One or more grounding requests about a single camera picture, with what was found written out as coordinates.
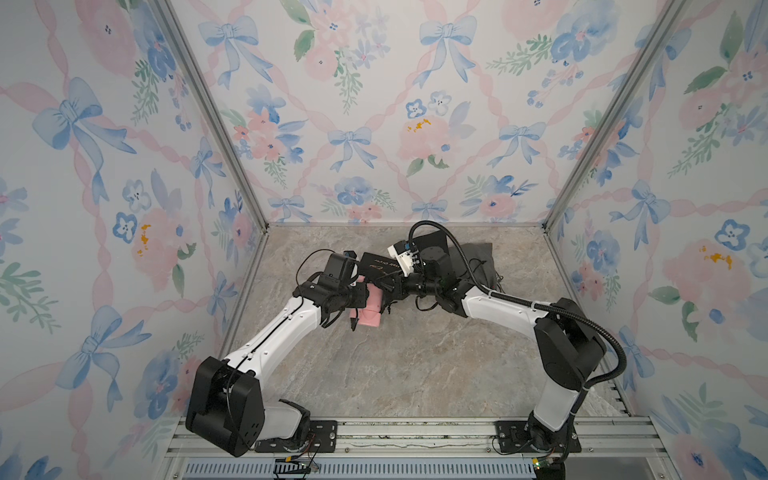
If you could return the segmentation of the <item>pink hair dryer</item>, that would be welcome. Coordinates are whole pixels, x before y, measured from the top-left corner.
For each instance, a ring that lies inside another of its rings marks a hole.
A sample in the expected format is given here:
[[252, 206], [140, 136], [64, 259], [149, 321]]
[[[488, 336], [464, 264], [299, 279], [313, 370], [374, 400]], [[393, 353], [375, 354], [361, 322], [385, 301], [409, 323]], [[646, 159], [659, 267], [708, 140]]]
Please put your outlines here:
[[381, 322], [381, 310], [383, 305], [383, 291], [373, 283], [357, 277], [356, 282], [365, 281], [368, 284], [368, 302], [364, 309], [351, 309], [349, 313], [351, 330], [355, 331], [359, 326], [377, 328]]

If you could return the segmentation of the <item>black pouch with gold logo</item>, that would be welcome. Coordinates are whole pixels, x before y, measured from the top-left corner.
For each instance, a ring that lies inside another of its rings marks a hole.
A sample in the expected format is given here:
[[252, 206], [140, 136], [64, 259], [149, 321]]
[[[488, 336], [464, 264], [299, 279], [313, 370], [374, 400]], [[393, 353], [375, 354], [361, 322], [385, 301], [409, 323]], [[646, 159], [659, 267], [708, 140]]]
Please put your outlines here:
[[405, 273], [400, 264], [389, 257], [365, 252], [357, 264], [357, 274], [368, 282], [394, 282]]

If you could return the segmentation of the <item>plain black pouch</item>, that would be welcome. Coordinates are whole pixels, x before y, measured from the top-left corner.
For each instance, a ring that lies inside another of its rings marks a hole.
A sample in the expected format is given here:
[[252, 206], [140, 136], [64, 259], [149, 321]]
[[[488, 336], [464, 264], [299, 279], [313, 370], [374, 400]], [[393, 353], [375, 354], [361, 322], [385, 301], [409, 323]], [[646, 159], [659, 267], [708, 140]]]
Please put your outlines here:
[[428, 249], [438, 249], [442, 252], [449, 250], [448, 237], [445, 232], [440, 230], [417, 236], [413, 239], [413, 243], [419, 252]]

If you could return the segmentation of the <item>grey drawstring pouch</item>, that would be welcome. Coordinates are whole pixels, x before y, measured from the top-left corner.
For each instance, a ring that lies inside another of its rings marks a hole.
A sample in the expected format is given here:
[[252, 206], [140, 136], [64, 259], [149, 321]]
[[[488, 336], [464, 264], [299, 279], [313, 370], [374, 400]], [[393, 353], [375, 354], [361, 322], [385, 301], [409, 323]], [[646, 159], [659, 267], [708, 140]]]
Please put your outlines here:
[[491, 243], [468, 243], [462, 245], [476, 280], [485, 287], [499, 291], [503, 277], [497, 272]]

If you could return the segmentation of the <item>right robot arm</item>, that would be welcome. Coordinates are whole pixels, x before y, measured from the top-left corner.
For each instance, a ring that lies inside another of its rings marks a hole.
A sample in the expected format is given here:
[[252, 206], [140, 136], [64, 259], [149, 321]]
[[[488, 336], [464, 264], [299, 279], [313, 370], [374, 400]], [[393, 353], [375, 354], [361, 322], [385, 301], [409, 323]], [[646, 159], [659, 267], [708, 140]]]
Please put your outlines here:
[[469, 263], [457, 273], [445, 247], [419, 252], [401, 241], [388, 248], [388, 256], [400, 272], [381, 285], [387, 299], [432, 296], [448, 313], [489, 321], [535, 341], [547, 380], [523, 429], [524, 444], [540, 452], [567, 451], [576, 413], [603, 381], [594, 372], [606, 353], [602, 336], [578, 306], [566, 298], [543, 304], [512, 299], [482, 285]]

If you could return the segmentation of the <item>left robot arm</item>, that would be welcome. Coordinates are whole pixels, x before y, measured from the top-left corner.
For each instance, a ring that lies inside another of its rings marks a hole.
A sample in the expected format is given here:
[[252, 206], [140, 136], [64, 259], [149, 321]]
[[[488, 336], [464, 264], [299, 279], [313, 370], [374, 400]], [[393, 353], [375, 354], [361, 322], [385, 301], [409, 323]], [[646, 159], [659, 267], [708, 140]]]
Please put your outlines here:
[[308, 334], [348, 308], [362, 308], [352, 251], [327, 251], [323, 270], [297, 285], [280, 312], [255, 337], [223, 358], [210, 356], [195, 372], [186, 429], [234, 457], [258, 445], [297, 452], [311, 445], [311, 413], [288, 400], [269, 403], [263, 388], [277, 366]]

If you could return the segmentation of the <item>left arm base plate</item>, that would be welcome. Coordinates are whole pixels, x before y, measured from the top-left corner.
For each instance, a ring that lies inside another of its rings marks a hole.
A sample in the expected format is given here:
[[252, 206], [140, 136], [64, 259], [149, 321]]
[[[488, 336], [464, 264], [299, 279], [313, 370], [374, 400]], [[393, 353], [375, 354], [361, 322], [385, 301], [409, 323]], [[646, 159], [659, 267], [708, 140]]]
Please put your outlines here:
[[273, 438], [255, 443], [258, 453], [298, 455], [300, 453], [333, 453], [336, 450], [338, 422], [308, 420], [302, 422], [288, 439]]

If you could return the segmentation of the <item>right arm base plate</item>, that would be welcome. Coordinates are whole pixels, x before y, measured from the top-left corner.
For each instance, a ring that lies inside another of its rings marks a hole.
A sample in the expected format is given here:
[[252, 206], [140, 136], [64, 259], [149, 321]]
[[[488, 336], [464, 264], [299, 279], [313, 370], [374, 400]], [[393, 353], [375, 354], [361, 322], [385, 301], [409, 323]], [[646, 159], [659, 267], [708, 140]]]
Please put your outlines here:
[[582, 452], [574, 423], [570, 421], [552, 431], [535, 419], [498, 420], [494, 422], [494, 430], [495, 449], [501, 454]]

